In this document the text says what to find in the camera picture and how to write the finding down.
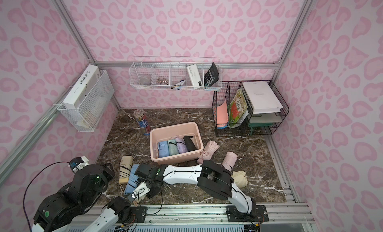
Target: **book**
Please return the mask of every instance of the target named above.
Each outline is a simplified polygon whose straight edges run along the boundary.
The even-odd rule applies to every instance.
[[[242,89],[238,89],[232,102],[227,107],[229,112],[229,128],[235,128],[245,119],[243,114],[247,111],[247,103],[245,96],[243,95]]]
[[[97,66],[88,65],[81,77],[76,81],[63,100],[66,109],[77,110],[82,101],[101,77]]]
[[[246,81],[242,85],[252,104],[253,114],[278,113],[283,108],[266,81]]]
[[[275,113],[264,113],[261,114],[261,116],[252,116],[249,121],[249,123],[251,124],[273,124],[275,122],[282,122],[282,118],[280,116],[275,115]]]

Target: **white paper stack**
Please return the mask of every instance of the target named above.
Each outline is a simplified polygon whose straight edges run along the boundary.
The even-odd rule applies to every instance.
[[[247,81],[242,84],[253,105],[253,114],[278,113],[283,108],[267,82]]]

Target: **black wire file rack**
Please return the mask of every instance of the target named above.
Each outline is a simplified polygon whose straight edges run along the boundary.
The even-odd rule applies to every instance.
[[[283,99],[281,93],[278,91],[276,86],[269,80],[265,80],[270,88],[273,90],[274,94],[282,104],[283,108],[281,108],[280,112],[275,113],[275,115],[280,116],[282,121],[285,119],[289,112],[289,107],[286,103],[286,101]],[[213,104],[212,104],[212,110],[214,115],[214,123],[215,123],[215,133],[217,136],[243,136],[243,135],[250,135],[251,134],[251,128],[248,126],[249,120],[252,116],[262,116],[261,114],[253,115],[253,105],[251,104],[251,101],[249,100],[246,91],[243,89],[242,82],[245,81],[223,81],[222,82],[222,89],[220,91],[215,91],[213,96]],[[244,97],[246,99],[247,103],[247,110],[249,114],[245,118],[245,120],[242,123],[236,123],[237,127],[229,128],[227,124],[217,124],[217,106],[222,105],[225,100],[226,104],[229,105],[231,101],[233,100],[235,94],[237,93],[237,90],[239,88],[242,88],[242,92],[244,94]],[[252,134],[256,135],[272,135],[277,130],[277,128],[280,126],[281,122],[275,122],[270,126],[262,126],[262,127],[254,127]]]

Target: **pink folder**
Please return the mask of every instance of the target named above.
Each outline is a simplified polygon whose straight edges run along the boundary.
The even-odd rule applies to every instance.
[[[217,128],[224,129],[227,127],[229,121],[229,115],[227,114],[227,104],[226,100],[222,105],[217,106]]]

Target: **white book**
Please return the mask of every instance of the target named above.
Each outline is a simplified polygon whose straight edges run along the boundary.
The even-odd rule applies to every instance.
[[[242,84],[253,105],[253,114],[277,113],[283,108],[267,82],[246,81]]]
[[[97,66],[88,65],[81,77],[76,81],[68,95],[63,100],[66,109],[77,110],[81,102],[101,77]]]

